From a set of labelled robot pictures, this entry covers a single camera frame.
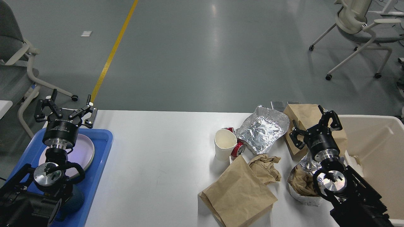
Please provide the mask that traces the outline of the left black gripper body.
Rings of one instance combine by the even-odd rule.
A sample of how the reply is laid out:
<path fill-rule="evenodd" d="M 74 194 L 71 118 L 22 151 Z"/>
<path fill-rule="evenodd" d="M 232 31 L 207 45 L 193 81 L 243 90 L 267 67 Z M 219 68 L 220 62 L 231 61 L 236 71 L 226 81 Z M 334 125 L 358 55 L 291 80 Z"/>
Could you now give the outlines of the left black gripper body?
<path fill-rule="evenodd" d="M 44 120 L 47 122 L 46 130 L 42 139 L 42 143 L 48 147 L 60 143 L 65 144 L 65 149 L 73 148 L 76 144 L 79 120 L 51 119 Z"/>

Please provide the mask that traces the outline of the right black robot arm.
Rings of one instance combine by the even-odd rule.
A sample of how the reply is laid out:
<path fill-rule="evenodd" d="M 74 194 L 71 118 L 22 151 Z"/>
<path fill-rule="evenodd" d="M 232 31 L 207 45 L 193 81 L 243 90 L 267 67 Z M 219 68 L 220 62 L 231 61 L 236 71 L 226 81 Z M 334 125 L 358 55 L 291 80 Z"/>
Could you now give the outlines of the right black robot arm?
<path fill-rule="evenodd" d="M 296 120 L 289 136 L 298 149 L 308 148 L 308 156 L 320 165 L 312 174 L 313 188 L 333 205 L 330 215 L 340 227 L 392 227 L 381 195 L 351 166 L 343 163 L 332 131 L 342 130 L 335 111 L 321 112 L 319 122 L 300 129 Z"/>

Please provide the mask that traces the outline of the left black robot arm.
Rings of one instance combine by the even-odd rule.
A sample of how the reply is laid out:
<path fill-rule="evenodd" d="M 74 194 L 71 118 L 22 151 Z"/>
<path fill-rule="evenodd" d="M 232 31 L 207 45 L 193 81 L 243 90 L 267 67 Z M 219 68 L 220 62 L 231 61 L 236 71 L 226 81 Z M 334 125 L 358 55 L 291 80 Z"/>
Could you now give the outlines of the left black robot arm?
<path fill-rule="evenodd" d="M 85 179 L 81 164 L 69 161 L 79 128 L 93 128 L 97 108 L 88 95 L 85 106 L 77 110 L 56 105 L 58 91 L 40 99 L 36 122 L 46 122 L 42 143 L 47 146 L 45 162 L 37 167 L 24 164 L 1 187 L 2 227 L 49 227 L 61 209 L 76 211 L 83 202 L 76 185 Z"/>

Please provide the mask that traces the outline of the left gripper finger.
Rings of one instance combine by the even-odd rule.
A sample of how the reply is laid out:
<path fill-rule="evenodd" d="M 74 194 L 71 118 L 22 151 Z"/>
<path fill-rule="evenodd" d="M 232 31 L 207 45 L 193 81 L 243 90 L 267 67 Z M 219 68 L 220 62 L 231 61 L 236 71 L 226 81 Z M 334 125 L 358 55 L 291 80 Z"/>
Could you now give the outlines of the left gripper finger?
<path fill-rule="evenodd" d="M 63 114 L 61 109 L 57 107 L 55 104 L 55 100 L 57 97 L 58 91 L 57 89 L 53 89 L 52 95 L 50 98 L 40 99 L 37 102 L 35 112 L 34 112 L 34 119 L 37 123 L 39 122 L 53 122 L 56 119 L 62 119 Z M 46 117 L 44 113 L 44 109 L 49 108 L 51 113 Z"/>
<path fill-rule="evenodd" d="M 68 120 L 77 127 L 83 125 L 87 128 L 93 128 L 94 126 L 98 108 L 91 102 L 91 98 L 92 96 L 88 95 L 85 106 L 68 115 Z"/>

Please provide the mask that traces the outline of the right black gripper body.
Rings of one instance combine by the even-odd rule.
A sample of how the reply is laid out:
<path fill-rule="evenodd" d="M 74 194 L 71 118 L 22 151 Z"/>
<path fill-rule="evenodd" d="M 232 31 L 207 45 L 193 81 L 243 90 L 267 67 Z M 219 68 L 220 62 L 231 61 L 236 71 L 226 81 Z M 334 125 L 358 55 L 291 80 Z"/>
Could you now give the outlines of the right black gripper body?
<path fill-rule="evenodd" d="M 322 162 L 325 159 L 339 157 L 340 150 L 329 127 L 314 125 L 306 132 L 306 144 L 313 160 Z"/>

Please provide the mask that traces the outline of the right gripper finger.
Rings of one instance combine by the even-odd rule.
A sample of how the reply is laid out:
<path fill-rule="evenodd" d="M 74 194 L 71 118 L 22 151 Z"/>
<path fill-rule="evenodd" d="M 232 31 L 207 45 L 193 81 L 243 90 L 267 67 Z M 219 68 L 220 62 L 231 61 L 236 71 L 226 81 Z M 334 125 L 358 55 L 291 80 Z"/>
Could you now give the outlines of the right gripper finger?
<path fill-rule="evenodd" d="M 298 127 L 296 120 L 292 121 L 294 127 L 292 128 L 292 132 L 289 133 L 289 137 L 291 138 L 294 146 L 299 150 L 302 150 L 306 143 L 298 139 L 298 136 L 301 135 L 303 138 L 309 135 L 309 131 L 302 130 Z"/>
<path fill-rule="evenodd" d="M 325 112 L 325 109 L 318 105 L 318 108 L 322 114 L 318 127 L 320 131 L 340 131 L 342 130 L 341 121 L 337 113 L 333 110 Z"/>

